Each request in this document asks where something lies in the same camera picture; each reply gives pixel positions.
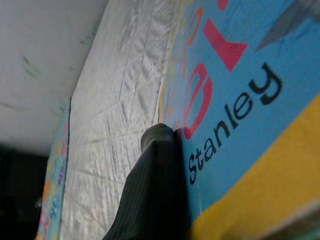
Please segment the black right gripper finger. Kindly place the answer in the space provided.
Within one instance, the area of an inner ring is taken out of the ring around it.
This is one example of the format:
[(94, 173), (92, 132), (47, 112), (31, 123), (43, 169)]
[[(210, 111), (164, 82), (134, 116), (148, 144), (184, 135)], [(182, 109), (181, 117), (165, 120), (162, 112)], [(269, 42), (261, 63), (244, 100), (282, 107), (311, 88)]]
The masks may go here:
[(190, 216), (178, 131), (158, 123), (140, 140), (105, 240), (187, 240)]

